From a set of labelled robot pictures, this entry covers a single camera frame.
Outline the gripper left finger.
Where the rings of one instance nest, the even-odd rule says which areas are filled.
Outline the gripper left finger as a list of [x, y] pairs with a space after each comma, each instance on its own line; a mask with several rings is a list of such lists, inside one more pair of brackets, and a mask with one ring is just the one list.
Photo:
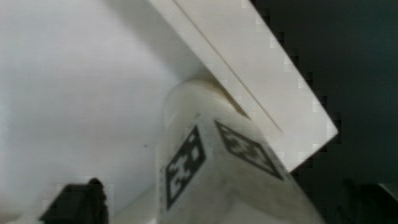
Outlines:
[[39, 217], [44, 224], [108, 224], [105, 187], [98, 178], [67, 184]]

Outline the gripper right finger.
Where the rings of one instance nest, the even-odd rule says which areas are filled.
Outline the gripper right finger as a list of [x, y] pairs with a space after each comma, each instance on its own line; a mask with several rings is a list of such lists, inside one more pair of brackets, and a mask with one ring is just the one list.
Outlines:
[[382, 191], [387, 193], [389, 197], [393, 198], [394, 202], [398, 203], [398, 184], [380, 182], [377, 186], [382, 188]]

